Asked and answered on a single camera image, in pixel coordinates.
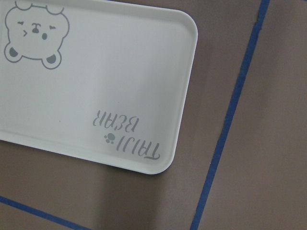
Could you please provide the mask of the white bear print tray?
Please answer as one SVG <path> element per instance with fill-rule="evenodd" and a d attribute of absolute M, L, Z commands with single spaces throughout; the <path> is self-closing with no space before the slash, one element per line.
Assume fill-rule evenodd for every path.
<path fill-rule="evenodd" d="M 198 29 L 108 0 L 0 3 L 1 140 L 145 174 L 172 163 Z"/>

